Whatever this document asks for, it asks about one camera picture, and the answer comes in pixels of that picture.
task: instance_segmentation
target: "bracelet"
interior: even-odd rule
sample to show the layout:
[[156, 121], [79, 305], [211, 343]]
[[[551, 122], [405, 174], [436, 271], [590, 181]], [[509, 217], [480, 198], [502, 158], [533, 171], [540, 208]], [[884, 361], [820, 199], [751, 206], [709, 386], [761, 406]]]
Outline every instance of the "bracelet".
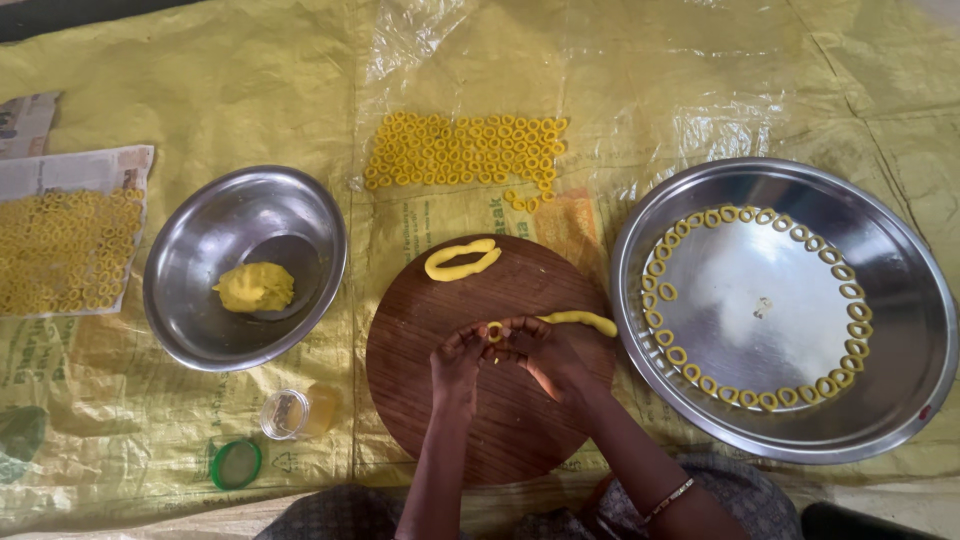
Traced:
[[650, 523], [650, 520], [654, 519], [654, 516], [659, 514], [661, 511], [663, 511], [663, 509], [669, 506], [670, 503], [673, 503], [678, 497], [680, 497], [684, 493], [684, 491], [689, 489], [691, 485], [693, 485], [693, 479], [689, 479], [686, 482], [684, 482], [684, 485], [678, 487], [677, 490], [671, 493], [669, 497], [664, 499], [662, 503], [657, 504], [657, 507], [654, 508], [654, 511], [650, 512], [649, 516], [643, 518], [643, 525], [647, 525], [648, 523]]

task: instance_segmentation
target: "round wooden board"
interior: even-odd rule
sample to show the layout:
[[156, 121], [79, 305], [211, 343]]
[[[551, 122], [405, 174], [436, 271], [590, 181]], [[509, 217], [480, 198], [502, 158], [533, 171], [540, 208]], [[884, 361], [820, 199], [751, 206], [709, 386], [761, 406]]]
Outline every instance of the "round wooden board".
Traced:
[[[456, 282], [435, 282], [423, 271], [433, 252], [478, 238], [503, 250], [487, 270]], [[473, 262], [457, 257], [447, 265]], [[413, 457], [430, 421], [431, 351], [474, 321], [581, 309], [606, 314], [606, 299], [566, 259], [529, 240], [503, 234], [463, 236], [435, 246], [408, 264], [387, 289], [367, 339], [367, 381], [390, 435]], [[589, 370], [607, 387], [615, 340], [593, 327], [565, 325], [564, 333]], [[587, 440], [570, 412], [555, 403], [526, 370], [484, 363], [477, 381], [477, 414], [470, 427], [464, 480], [502, 484], [547, 474]]]

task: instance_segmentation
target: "stainless steel bowl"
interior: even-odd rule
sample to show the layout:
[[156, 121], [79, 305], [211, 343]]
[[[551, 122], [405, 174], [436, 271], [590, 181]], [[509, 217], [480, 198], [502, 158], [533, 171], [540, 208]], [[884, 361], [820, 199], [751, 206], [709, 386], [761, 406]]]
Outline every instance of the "stainless steel bowl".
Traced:
[[[651, 251], [679, 219], [725, 204], [788, 213], [855, 270], [875, 331], [865, 370], [834, 398], [773, 413], [727, 405], [684, 379], [651, 339], [638, 291]], [[679, 298], [658, 303], [661, 328], [718, 383], [772, 392], [839, 367], [851, 301], [839, 296], [829, 265], [787, 233], [740, 222], [701, 227], [666, 266], [661, 279]], [[880, 454], [930, 420], [956, 373], [954, 303], [921, 240], [874, 197], [793, 161], [714, 161], [658, 185], [621, 230], [611, 273], [616, 323], [643, 377], [687, 420], [753, 454], [806, 464]]]
[[[283, 311], [233, 313], [211, 287], [237, 264], [274, 262], [294, 277]], [[204, 371], [269, 361], [324, 315], [347, 261], [347, 228], [310, 176], [262, 165], [231, 172], [187, 199], [156, 237], [143, 276], [154, 335], [171, 356]]]

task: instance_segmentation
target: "yellow tarp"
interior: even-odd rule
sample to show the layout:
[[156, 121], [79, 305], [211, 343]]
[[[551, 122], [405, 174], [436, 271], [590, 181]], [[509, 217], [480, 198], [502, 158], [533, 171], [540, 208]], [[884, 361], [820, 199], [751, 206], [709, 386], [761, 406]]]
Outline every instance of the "yellow tarp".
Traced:
[[[850, 179], [915, 227], [960, 286], [960, 41], [907, 2], [209, 0], [0, 45], [0, 74], [0, 100], [63, 91], [48, 154], [156, 146], [122, 312], [0, 323], [0, 433], [23, 434], [5, 441], [8, 454], [38, 447], [29, 462], [0, 462], [0, 533], [409, 481], [414, 464], [384, 430], [363, 362], [396, 272], [449, 238], [502, 231], [556, 250], [606, 287], [630, 207], [705, 160], [773, 156]], [[531, 216], [504, 209], [502, 186], [351, 190], [375, 122], [401, 108], [568, 117], [560, 198]], [[333, 193], [349, 230], [344, 283], [282, 357], [241, 373], [189, 370], [143, 317], [144, 262], [190, 193], [261, 163], [301, 169]], [[264, 398], [313, 381], [341, 397], [331, 433], [266, 439], [256, 423]], [[613, 391], [665, 447], [739, 454], [680, 419], [626, 361]], [[264, 467], [248, 488], [218, 492], [208, 460], [242, 436], [263, 449]], [[764, 464], [860, 484], [956, 476], [958, 449], [954, 391], [888, 454], [837, 467]], [[564, 468], [604, 466], [588, 443]]]

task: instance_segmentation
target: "hand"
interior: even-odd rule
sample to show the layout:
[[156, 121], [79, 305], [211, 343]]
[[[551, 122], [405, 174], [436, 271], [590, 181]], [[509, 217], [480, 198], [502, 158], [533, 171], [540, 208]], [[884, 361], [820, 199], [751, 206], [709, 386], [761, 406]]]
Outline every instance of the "hand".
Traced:
[[433, 411], [452, 408], [468, 421], [477, 412], [477, 374], [487, 346], [487, 323], [460, 328], [430, 354], [433, 378]]
[[529, 315], [500, 323], [504, 338], [493, 343], [493, 351], [484, 352], [484, 356], [515, 361], [558, 403], [569, 402], [580, 384], [593, 381], [586, 364], [558, 327]]

